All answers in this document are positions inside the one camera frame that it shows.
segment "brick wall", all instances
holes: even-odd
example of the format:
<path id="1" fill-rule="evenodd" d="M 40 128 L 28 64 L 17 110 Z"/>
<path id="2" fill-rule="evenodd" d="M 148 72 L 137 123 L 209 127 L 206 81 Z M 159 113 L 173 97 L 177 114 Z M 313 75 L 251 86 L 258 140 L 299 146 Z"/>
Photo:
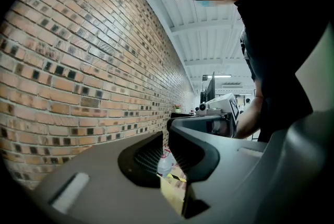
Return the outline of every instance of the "brick wall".
<path id="1" fill-rule="evenodd" d="M 2 156 L 30 188 L 94 144 L 165 132 L 193 100 L 145 0 L 17 0 L 0 50 Z"/>

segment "person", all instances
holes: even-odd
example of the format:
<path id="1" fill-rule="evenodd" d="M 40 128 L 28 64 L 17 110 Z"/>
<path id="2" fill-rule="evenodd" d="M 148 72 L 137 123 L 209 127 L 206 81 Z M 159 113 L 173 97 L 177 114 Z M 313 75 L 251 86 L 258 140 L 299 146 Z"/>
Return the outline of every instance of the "person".
<path id="1" fill-rule="evenodd" d="M 268 142 L 273 132 L 312 113 L 295 73 L 329 23 L 331 0 L 198 1 L 203 6 L 234 3 L 244 24 L 241 47 L 256 91 L 247 111 L 239 116 L 235 138 L 260 129 L 258 141 Z M 295 110 L 292 95 L 299 101 Z"/>
<path id="2" fill-rule="evenodd" d="M 246 104 L 245 104 L 245 106 L 244 106 L 244 111 L 246 111 L 247 110 L 247 108 L 250 106 L 250 102 L 251 100 L 249 99 L 249 98 L 247 98 L 246 99 Z"/>

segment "fluorescent light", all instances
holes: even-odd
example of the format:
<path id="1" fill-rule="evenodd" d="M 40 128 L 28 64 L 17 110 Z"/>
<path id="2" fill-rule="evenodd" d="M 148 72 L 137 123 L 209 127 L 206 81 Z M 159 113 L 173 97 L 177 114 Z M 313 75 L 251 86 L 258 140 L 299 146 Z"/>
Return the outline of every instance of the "fluorescent light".
<path id="1" fill-rule="evenodd" d="M 223 77 L 231 77 L 231 75 L 222 75 L 222 76 L 214 76 L 215 78 L 223 78 Z"/>

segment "white machine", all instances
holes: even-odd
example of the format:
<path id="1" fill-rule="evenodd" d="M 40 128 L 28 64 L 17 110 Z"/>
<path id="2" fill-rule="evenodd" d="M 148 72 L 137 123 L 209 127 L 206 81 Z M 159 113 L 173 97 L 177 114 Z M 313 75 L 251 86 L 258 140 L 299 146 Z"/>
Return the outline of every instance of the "white machine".
<path id="1" fill-rule="evenodd" d="M 233 115 L 234 124 L 237 124 L 240 112 L 233 93 L 219 96 L 213 100 L 202 103 L 196 115 L 217 115 L 222 113 L 231 113 Z"/>

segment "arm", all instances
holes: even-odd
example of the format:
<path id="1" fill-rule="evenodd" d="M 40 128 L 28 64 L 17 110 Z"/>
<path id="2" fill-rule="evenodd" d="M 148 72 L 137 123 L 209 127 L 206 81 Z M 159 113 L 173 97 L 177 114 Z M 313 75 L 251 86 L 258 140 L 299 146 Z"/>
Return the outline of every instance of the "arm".
<path id="1" fill-rule="evenodd" d="M 248 109 L 239 116 L 234 138 L 247 138 L 260 128 L 260 112 L 263 102 L 261 83 L 255 79 L 255 99 Z"/>

